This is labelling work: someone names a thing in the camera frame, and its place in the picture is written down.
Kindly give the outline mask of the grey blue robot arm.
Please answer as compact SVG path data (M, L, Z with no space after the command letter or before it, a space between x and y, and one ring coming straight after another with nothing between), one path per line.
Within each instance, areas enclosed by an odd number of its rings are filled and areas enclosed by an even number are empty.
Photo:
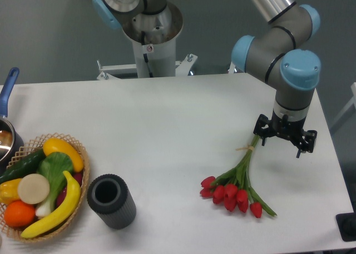
M321 62L300 46L319 29L320 16L295 0L252 0L270 26L260 38L243 36L231 52L233 65L276 91L271 117L259 116L254 133L279 137L299 153L313 152L317 132L304 130ZM174 77L176 38L183 27L180 10L168 0L92 0L102 21L123 30L132 42L140 78Z

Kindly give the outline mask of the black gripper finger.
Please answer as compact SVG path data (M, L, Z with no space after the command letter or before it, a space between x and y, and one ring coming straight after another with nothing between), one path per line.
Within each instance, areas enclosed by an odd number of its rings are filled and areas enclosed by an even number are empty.
M317 135L316 130L302 130L293 137L293 145L298 149L296 158L299 158L302 153L312 153L314 151Z
M262 146L265 146L267 139L271 137L270 124L271 124L271 120L268 119L266 115L264 114L259 115L253 133L254 135L257 135L261 138Z

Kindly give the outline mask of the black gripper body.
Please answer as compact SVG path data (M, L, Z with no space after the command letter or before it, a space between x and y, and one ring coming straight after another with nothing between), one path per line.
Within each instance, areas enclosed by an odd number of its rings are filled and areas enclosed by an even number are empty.
M301 142L304 140L304 123L306 117L298 121L290 121L288 115L279 117L273 112L271 120L268 125L269 137L279 137L290 142Z

